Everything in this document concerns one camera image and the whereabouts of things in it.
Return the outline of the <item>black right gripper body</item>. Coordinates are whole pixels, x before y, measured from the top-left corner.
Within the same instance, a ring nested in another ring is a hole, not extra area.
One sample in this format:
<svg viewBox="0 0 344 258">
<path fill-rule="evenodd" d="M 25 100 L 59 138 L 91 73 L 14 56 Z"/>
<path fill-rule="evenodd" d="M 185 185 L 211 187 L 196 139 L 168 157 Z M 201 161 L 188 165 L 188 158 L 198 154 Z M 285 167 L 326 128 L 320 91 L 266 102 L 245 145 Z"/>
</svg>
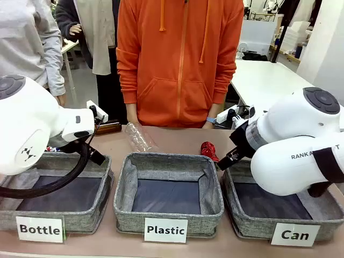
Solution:
<svg viewBox="0 0 344 258">
<path fill-rule="evenodd" d="M 230 139 L 236 145 L 236 147 L 230 151 L 235 159 L 243 159 L 244 157 L 252 158 L 256 152 L 256 150 L 250 146 L 246 138 L 247 127 L 248 122 L 244 122 L 230 135 Z"/>
</svg>

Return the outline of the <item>orange person's right hand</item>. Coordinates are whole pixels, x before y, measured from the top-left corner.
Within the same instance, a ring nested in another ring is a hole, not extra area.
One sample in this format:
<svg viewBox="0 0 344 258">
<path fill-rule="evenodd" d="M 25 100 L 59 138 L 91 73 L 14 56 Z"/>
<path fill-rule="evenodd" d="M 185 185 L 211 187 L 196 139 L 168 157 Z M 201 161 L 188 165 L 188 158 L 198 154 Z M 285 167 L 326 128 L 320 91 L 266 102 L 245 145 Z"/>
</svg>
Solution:
<svg viewBox="0 0 344 258">
<path fill-rule="evenodd" d="M 129 123 L 139 123 L 137 117 L 137 105 L 136 103 L 126 104 L 126 111 L 127 111 L 127 121 Z"/>
</svg>

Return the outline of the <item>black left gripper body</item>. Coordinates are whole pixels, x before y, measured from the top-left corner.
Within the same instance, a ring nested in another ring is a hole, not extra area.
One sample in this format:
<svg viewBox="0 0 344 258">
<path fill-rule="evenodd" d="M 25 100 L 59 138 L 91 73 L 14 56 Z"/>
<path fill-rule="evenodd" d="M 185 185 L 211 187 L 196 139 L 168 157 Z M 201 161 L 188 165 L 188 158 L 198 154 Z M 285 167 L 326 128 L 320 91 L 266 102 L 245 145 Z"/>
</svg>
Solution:
<svg viewBox="0 0 344 258">
<path fill-rule="evenodd" d="M 88 138 L 89 137 L 82 137 L 72 142 L 69 142 L 67 145 L 60 147 L 60 151 L 67 154 L 85 154 L 86 152 L 90 152 L 89 144 L 86 143 Z"/>
</svg>

